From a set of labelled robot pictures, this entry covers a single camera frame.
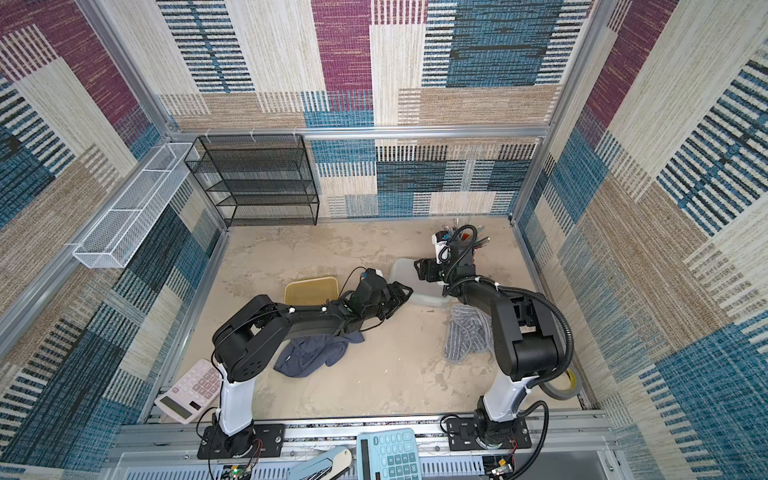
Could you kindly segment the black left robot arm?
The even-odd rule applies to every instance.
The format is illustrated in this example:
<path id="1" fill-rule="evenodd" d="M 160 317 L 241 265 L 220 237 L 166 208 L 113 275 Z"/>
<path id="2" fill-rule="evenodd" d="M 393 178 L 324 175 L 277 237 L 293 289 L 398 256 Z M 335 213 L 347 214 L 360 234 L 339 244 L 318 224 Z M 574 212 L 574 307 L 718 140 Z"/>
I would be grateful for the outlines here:
<path id="1" fill-rule="evenodd" d="M 256 378 L 284 341 L 358 332 L 368 320 L 391 318 L 413 293 L 413 288 L 397 281 L 389 283 L 377 270 L 368 268 L 355 290 L 323 305 L 283 304 L 264 294 L 252 298 L 212 337 L 211 360 L 222 375 L 215 433 L 225 440 L 252 441 Z"/>

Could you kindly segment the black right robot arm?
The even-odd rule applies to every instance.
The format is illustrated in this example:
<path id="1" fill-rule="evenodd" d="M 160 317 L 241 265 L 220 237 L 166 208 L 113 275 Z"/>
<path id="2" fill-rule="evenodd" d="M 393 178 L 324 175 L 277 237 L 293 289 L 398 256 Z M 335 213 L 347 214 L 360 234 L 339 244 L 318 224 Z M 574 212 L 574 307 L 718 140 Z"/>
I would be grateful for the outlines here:
<path id="1" fill-rule="evenodd" d="M 522 430 L 524 408 L 531 391 L 570 367 L 574 339 L 565 316 L 543 294 L 498 284 L 478 275 L 473 261 L 454 250 L 459 259 L 419 259 L 420 280 L 443 284 L 442 294 L 455 297 L 490 317 L 493 354 L 499 373 L 478 401 L 473 425 L 477 442 L 491 447 L 510 441 Z"/>

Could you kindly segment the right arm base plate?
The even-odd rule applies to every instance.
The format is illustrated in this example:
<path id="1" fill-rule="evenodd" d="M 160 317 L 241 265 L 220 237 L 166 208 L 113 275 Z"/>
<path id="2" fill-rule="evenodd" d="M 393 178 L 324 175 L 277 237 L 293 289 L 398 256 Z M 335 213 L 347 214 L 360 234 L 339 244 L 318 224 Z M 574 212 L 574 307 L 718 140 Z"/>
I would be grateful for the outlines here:
<path id="1" fill-rule="evenodd" d="M 516 419 L 498 423 L 483 419 L 444 415 L 439 425 L 451 451 L 528 449 L 532 441 L 526 422 Z"/>

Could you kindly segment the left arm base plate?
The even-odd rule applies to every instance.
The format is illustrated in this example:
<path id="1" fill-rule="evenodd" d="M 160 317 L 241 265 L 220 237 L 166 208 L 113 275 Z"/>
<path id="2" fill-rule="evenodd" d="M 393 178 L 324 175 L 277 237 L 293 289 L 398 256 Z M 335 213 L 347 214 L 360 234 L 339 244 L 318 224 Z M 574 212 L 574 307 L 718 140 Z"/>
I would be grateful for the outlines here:
<path id="1" fill-rule="evenodd" d="M 282 452 L 285 427 L 285 424 L 253 424 L 227 436 L 219 426 L 208 426 L 197 459 L 277 458 Z"/>

